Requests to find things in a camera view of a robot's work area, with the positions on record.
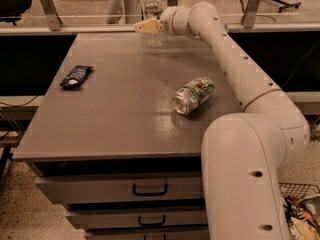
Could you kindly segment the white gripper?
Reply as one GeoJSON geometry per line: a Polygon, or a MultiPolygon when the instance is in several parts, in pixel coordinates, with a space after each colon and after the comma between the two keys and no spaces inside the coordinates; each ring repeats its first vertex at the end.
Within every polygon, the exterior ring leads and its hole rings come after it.
{"type": "Polygon", "coordinates": [[[187,27],[187,9],[181,6],[167,7],[160,20],[151,17],[133,25],[137,33],[157,34],[162,30],[168,35],[185,35],[187,27]]]}

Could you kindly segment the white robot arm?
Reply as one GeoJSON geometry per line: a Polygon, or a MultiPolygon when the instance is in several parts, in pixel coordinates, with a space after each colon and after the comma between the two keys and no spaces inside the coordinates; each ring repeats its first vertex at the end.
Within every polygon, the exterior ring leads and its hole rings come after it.
{"type": "Polygon", "coordinates": [[[210,240],[291,240],[277,170],[296,161],[309,144],[309,125],[300,110],[229,36],[208,2],[169,7],[134,29],[205,42],[239,102],[240,112],[214,120],[202,140],[210,240]]]}

